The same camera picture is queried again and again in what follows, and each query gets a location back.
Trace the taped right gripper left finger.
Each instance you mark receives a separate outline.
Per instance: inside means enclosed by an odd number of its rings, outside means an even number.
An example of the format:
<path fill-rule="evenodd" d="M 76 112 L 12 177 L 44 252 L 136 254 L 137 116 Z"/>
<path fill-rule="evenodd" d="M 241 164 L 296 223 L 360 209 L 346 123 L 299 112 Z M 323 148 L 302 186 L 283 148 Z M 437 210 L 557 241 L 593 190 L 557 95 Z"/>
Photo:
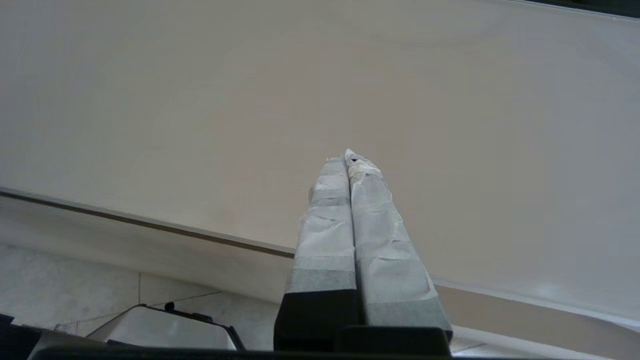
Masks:
<path fill-rule="evenodd" d="M 361 323 L 345 158 L 328 159 L 300 219 L 294 263 L 274 323 L 275 351 L 332 351 Z"/>

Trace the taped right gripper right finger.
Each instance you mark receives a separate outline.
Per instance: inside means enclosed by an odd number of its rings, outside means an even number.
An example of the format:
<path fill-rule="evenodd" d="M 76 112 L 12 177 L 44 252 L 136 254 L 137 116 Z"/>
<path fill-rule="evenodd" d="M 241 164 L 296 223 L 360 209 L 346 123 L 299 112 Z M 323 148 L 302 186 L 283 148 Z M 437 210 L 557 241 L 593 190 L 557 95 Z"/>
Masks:
<path fill-rule="evenodd" d="M 393 202 L 381 170 L 345 151 L 350 184 L 355 263 L 365 323 L 375 327 L 453 327 L 434 283 Z"/>

